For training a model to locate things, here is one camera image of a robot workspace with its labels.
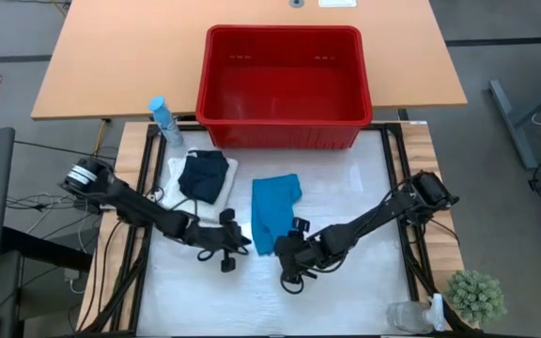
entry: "plastic bottle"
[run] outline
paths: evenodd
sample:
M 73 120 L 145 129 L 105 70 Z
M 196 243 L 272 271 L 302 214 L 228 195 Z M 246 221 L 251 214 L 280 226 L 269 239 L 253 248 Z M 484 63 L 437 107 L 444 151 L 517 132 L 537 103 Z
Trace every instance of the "plastic bottle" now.
M 162 135 L 170 146 L 183 146 L 183 135 L 177 126 L 177 121 L 164 104 L 164 97 L 157 97 L 149 103 L 149 110 L 154 114 L 154 121 L 158 123 Z
M 441 294 L 434 294 L 431 305 L 405 301 L 391 304 L 387 313 L 390 325 L 410 333 L 443 331 L 446 320 L 443 316 Z

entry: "red plastic bin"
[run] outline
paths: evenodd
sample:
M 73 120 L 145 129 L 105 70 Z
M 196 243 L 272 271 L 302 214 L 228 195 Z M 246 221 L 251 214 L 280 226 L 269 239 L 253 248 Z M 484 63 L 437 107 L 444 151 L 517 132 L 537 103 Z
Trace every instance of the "red plastic bin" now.
M 219 147 L 350 147 L 373 118 L 361 34 L 350 26 L 214 26 L 195 115 Z

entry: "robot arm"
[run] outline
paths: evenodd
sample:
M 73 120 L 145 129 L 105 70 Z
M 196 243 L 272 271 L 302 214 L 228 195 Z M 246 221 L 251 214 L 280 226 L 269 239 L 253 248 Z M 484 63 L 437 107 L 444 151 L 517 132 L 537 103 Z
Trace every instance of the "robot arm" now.
M 350 223 L 329 225 L 304 239 L 310 223 L 296 218 L 294 230 L 278 238 L 274 247 L 283 268 L 281 284 L 285 291 L 298 294 L 303 290 L 302 276 L 315 279 L 313 272 L 339 269 L 361 237 L 400 217 L 410 223 L 426 223 L 435 212 L 447 210 L 457 201 L 435 174 L 421 172 L 400 183 L 376 207 Z M 286 284 L 299 285 L 299 289 L 294 291 Z
M 247 254 L 245 245 L 251 241 L 241 235 L 241 228 L 233 221 L 235 212 L 225 210 L 220 215 L 222 227 L 202 227 L 199 218 L 181 210 L 166 210 L 129 187 L 127 182 L 114 176 L 112 167 L 96 159 L 79 160 L 61 184 L 61 187 L 96 205 L 109 204 L 116 208 L 119 220 L 131 226 L 152 224 L 165 237 L 181 244 L 204 249 L 209 255 L 198 256 L 200 261 L 210 259 L 223 250 L 223 272 L 235 269 L 235 258 L 228 254 Z

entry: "wooden table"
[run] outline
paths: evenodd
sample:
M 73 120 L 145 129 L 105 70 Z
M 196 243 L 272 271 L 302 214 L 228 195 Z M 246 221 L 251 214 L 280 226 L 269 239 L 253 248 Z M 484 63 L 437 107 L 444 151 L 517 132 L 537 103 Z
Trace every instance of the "wooden table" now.
M 467 100 L 428 0 L 74 0 L 32 113 L 34 119 L 145 116 L 164 95 L 195 110 L 205 35 L 215 24 L 352 25 L 363 35 L 376 108 Z
M 404 140 L 406 145 L 406 151 L 409 158 L 410 170 L 413 174 L 420 170 L 435 172 L 440 174 L 440 168 L 436 160 L 436 155 L 431 142 L 431 136 L 429 135 L 429 127 L 426 123 L 420 122 L 403 122 L 402 129 L 404 133 Z M 118 150 L 118 157 L 116 160 L 116 175 L 118 178 L 125 180 L 132 187 L 136 186 L 137 178 L 139 177 L 140 159 L 142 158 L 144 145 L 146 142 L 146 130 L 147 123 L 127 123 L 122 135 L 120 147 Z M 399 163 L 397 149 L 395 147 L 395 141 L 391 142 L 393 145 L 392 153 L 394 154 L 394 165 L 396 167 L 396 175 L 398 180 L 402 179 L 402 171 Z M 151 162 L 148 168 L 148 180 L 146 184 L 146 191 L 150 188 L 150 182 L 154 170 L 154 161 L 156 158 L 157 145 L 152 147 Z M 448 228 L 454 230 L 452 223 L 452 217 L 449 211 L 441 211 L 436 214 L 435 220 L 446 225 Z M 101 275 L 103 266 L 103 248 L 105 243 L 110 237 L 112 229 L 116 225 L 116 214 L 106 213 L 103 216 L 103 220 L 100 226 L 100 237 L 98 242 L 98 252 L 94 259 L 98 260 L 97 282 L 95 287 L 96 298 L 93 301 L 93 308 L 87 317 L 85 325 L 87 326 L 95 318 L 97 311 L 94 311 L 98 307 L 100 290 L 103 287 L 102 303 L 108 302 L 112 294 L 116 276 L 122 264 L 122 256 L 125 249 L 125 243 L 127 239 L 128 226 L 120 226 L 112 240 L 110 241 L 110 247 L 106 262 L 106 271 L 104 272 L 105 283 L 101 285 Z M 414 236 L 410 233 L 410 240 L 413 240 Z M 433 277 L 435 285 L 440 291 L 445 290 L 446 279 L 452 275 L 456 270 L 464 269 L 462 263 L 462 257 L 460 250 L 456 243 L 456 240 L 451 234 L 440 229 L 437 226 L 429 224 L 425 233 L 425 242 L 429 255 L 430 265 L 433 271 Z M 134 250 L 135 255 L 139 251 L 141 241 L 137 240 L 136 248 Z M 89 302 L 92 298 L 93 288 L 93 269 L 94 264 L 91 264 L 91 273 L 86 285 L 85 296 L 83 305 L 81 307 L 81 313 L 79 316 L 79 323 L 83 321 L 86 310 L 89 306 Z M 418 284 L 419 295 L 421 300 L 426 300 L 426 293 L 423 288 Z M 133 290 L 130 289 L 125 297 L 124 307 L 122 311 L 122 317 L 120 320 L 120 328 L 125 330 L 129 326 L 129 316 L 131 312 Z

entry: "succulent plant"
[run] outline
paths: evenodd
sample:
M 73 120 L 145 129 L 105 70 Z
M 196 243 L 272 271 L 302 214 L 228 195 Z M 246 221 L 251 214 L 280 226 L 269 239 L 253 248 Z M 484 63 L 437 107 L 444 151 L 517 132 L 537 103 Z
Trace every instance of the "succulent plant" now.
M 469 323 L 484 324 L 506 315 L 497 279 L 477 271 L 457 271 L 447 282 L 446 300 Z

